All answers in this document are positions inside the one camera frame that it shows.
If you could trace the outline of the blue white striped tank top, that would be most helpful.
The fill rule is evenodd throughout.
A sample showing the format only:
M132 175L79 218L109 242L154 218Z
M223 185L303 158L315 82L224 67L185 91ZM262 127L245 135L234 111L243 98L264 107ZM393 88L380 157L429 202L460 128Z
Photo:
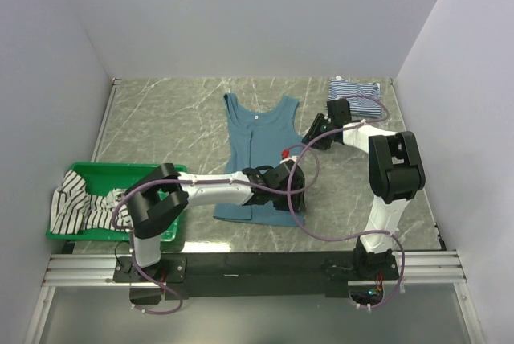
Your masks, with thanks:
M379 83L358 83L336 76L329 82L328 100L338 99L349 102L350 112L354 116L379 118L382 114L378 103L381 99Z

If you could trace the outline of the plain blue tank top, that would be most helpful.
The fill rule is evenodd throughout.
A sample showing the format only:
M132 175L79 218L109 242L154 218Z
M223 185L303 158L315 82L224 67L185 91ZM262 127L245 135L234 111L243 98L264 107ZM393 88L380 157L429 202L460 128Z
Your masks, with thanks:
M234 93L225 94L224 103L230 144L227 174L247 167L277 166L285 149L301 143L294 128L300 104L297 99L282 96L278 105L265 113L244 108ZM221 203L215 206L214 218L273 227L296 226L289 210L277 210L272 203L245 207Z

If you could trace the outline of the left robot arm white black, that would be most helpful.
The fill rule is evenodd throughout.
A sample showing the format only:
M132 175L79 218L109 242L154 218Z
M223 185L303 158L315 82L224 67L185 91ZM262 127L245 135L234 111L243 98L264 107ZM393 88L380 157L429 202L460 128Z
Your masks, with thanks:
M124 193L133 226L133 273L142 281L161 270L160 237L186 209L229 204L237 207L271 203L277 211L304 211L305 177L291 172L294 160L279 165L247 167L229 174L197 175L180 172L172 163L159 165Z

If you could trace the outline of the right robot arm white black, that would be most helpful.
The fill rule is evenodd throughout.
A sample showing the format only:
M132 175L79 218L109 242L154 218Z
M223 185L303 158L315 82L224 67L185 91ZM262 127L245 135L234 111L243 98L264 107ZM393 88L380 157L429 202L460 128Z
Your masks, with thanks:
M426 176L415 135L379 129L354 120L345 98L329 100L327 113L317 114L302 142L327 150L333 142L368 155L373 204L353 250L353 271L363 279L393 264L393 235L408 204L425 186Z

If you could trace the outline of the black white striped tank top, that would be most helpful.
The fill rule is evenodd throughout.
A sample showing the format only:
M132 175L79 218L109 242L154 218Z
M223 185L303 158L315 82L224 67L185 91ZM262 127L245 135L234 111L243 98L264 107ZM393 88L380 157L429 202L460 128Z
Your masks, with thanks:
M69 170L51 200L49 232L53 235L76 235L80 231L105 229L123 231L132 226L128 209L121 207L112 225L112 213L124 196L122 189L112 189L106 195L90 194L86 180Z

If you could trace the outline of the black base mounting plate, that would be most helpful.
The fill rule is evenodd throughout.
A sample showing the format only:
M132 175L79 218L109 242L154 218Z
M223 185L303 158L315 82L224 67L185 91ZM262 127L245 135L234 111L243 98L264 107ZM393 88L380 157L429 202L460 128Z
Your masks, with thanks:
M136 290L164 283L169 299L324 295L349 297L353 281L396 281L402 266L392 252L378 259L335 252L199 252L164 253L159 263L137 272L128 256L116 260L115 284L130 285L137 304L157 303L157 294Z

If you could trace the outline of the aluminium rail frame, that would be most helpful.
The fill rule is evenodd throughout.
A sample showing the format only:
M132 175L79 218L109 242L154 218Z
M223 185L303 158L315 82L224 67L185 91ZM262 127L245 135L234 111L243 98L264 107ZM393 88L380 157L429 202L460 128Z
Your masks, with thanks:
M405 253L404 285L452 284L472 343L485 343L475 306L456 251L408 251ZM57 288L114 286L115 257L109 254L54 254L44 274L39 299L25 337L38 343Z

